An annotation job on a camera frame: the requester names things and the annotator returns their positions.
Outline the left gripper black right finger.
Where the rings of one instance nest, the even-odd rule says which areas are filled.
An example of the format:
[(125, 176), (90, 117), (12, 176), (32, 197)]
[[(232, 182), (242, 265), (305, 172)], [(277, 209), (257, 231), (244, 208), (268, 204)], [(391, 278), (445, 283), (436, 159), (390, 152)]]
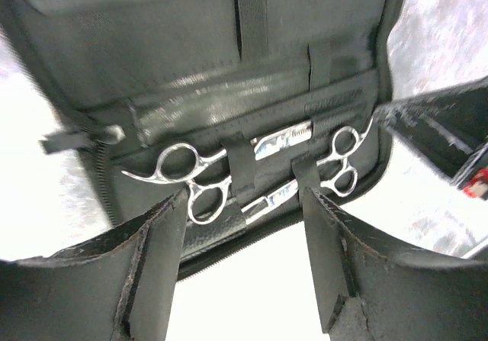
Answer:
[(313, 189), (303, 221), (322, 331), (333, 340), (485, 340), (487, 263), (404, 242)]

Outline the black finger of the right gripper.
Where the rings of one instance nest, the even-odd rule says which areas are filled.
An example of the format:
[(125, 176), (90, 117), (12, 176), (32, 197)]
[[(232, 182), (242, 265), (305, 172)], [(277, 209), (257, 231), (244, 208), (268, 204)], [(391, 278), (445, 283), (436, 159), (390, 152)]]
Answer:
[(487, 167), (487, 77), (380, 105), (372, 118), (456, 188)]

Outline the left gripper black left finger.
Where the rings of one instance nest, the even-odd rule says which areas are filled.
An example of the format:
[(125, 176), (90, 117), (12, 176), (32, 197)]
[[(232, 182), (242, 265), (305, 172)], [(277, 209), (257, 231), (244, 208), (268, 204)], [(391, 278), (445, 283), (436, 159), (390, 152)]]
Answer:
[(3, 340), (163, 340), (186, 229), (180, 191), (48, 258), (1, 263)]

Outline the silver hair scissors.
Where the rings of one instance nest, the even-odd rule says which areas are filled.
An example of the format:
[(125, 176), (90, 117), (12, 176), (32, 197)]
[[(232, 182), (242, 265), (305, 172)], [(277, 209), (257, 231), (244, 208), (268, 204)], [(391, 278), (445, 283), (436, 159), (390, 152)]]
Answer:
[[(318, 176), (312, 179), (310, 186), (324, 188), (340, 198), (349, 196), (358, 183), (358, 170), (350, 163), (349, 158), (366, 140), (371, 127), (372, 122), (369, 121), (363, 131), (351, 126), (340, 127), (335, 131), (327, 154), (319, 159), (312, 159), (313, 172)], [(304, 180), (294, 178), (247, 204), (241, 209), (246, 225), (250, 226), (260, 221), (298, 196), (302, 186)]]

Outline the black zip tool case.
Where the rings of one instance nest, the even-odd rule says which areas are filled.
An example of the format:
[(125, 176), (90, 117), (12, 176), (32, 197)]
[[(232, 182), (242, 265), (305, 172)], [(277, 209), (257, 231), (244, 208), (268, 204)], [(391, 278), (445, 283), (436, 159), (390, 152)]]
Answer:
[(116, 224), (186, 186), (194, 152), (225, 181), (194, 206), (178, 276), (188, 278), (301, 221), (297, 196), (248, 226), (240, 210), (363, 131), (392, 98), (387, 38), (404, 0), (1, 0), (1, 25), (66, 129)]

